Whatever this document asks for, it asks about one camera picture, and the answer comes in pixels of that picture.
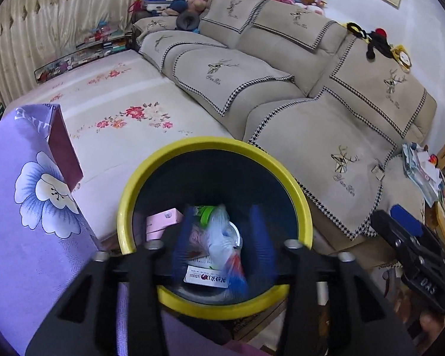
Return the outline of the person's right hand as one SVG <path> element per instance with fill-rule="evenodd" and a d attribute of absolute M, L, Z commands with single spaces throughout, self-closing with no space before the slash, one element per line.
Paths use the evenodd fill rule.
<path fill-rule="evenodd" d="M 403 320 L 418 355 L 423 355 L 445 328 L 445 316 L 431 313 L 410 301 Z"/>

